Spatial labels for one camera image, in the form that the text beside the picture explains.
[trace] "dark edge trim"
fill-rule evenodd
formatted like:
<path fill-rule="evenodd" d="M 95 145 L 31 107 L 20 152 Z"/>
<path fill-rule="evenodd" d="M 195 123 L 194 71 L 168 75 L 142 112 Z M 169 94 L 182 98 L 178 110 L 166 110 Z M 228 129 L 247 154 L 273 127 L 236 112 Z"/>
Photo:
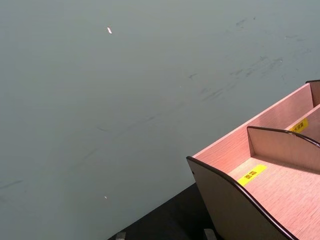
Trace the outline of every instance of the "dark edge trim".
<path fill-rule="evenodd" d="M 289 131 L 289 130 L 283 130 L 283 129 L 276 129 L 276 128 L 269 128 L 269 127 L 262 127 L 262 126 L 247 126 L 247 129 L 260 129 L 260 130 L 266 130 L 266 131 L 273 131 L 273 132 L 279 132 L 279 133 L 284 133 L 284 134 L 290 134 L 290 135 L 295 135 L 298 138 L 301 138 L 303 140 L 308 141 L 309 143 L 316 145 L 318 148 L 320 148 L 320 143 L 317 142 L 316 140 L 312 139 L 311 137 L 302 135 L 300 133 L 294 132 L 294 131 Z"/>
<path fill-rule="evenodd" d="M 234 180 L 231 176 L 220 171 L 219 169 L 210 166 L 192 156 L 187 156 L 186 159 L 198 164 L 215 174 L 222 177 L 224 180 L 228 181 L 233 187 L 235 187 L 260 213 L 261 215 L 270 222 L 275 229 L 277 229 L 282 235 L 284 235 L 289 240 L 299 240 L 295 237 L 290 231 L 288 231 L 284 226 L 281 225 L 243 186 L 241 186 L 236 180 Z"/>
<path fill-rule="evenodd" d="M 305 82 L 305 84 L 314 83 L 314 82 L 320 82 L 320 79 L 319 79 L 319 80 L 310 80 L 310 81 L 306 81 L 306 82 Z"/>

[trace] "yellow sticker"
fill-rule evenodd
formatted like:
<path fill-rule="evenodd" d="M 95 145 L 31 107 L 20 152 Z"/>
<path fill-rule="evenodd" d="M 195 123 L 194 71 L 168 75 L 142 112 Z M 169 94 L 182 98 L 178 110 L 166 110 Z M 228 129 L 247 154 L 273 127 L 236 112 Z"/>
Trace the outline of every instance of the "yellow sticker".
<path fill-rule="evenodd" d="M 250 182 L 251 180 L 255 179 L 260 173 L 262 173 L 265 169 L 267 168 L 267 166 L 264 165 L 257 165 L 254 169 L 252 169 L 251 171 L 249 171 L 247 174 L 245 174 L 243 177 L 241 177 L 238 180 L 238 183 L 241 186 L 246 185 L 248 182 Z"/>
<path fill-rule="evenodd" d="M 292 128 L 289 129 L 291 132 L 301 133 L 308 127 L 308 120 L 305 118 L 298 124 L 294 125 Z"/>

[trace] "wooden organizer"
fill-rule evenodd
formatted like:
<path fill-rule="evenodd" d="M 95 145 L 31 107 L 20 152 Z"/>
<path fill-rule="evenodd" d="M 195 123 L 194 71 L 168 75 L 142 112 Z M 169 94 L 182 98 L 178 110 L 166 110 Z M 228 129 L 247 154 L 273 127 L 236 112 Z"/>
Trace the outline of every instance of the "wooden organizer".
<path fill-rule="evenodd" d="M 224 240 L 320 240 L 320 80 L 187 161 Z"/>

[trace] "wooden panel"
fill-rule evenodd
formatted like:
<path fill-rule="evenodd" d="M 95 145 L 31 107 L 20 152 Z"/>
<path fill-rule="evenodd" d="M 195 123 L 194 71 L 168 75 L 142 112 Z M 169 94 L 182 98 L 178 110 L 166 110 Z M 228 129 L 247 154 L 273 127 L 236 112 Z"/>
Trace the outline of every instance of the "wooden panel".
<path fill-rule="evenodd" d="M 295 239 L 287 230 L 280 231 L 279 223 L 274 223 L 277 227 L 273 225 L 225 178 L 190 159 L 188 163 L 213 224 L 223 239 Z"/>
<path fill-rule="evenodd" d="M 295 125 L 301 123 L 303 119 L 307 119 L 308 127 L 301 131 L 300 134 L 320 142 L 320 104 L 288 126 L 286 130 L 290 130 Z"/>
<path fill-rule="evenodd" d="M 247 126 L 284 129 L 312 108 L 310 85 L 305 84 L 194 157 L 227 173 L 251 156 Z"/>
<path fill-rule="evenodd" d="M 320 80 L 307 81 L 310 84 L 313 106 L 320 104 Z"/>
<path fill-rule="evenodd" d="M 255 127 L 247 130 L 256 155 L 320 171 L 320 148 L 309 140 L 284 131 Z"/>
<path fill-rule="evenodd" d="M 320 175 L 262 157 L 249 158 L 229 175 L 238 180 L 259 164 L 267 168 L 245 189 L 298 239 L 318 240 Z"/>

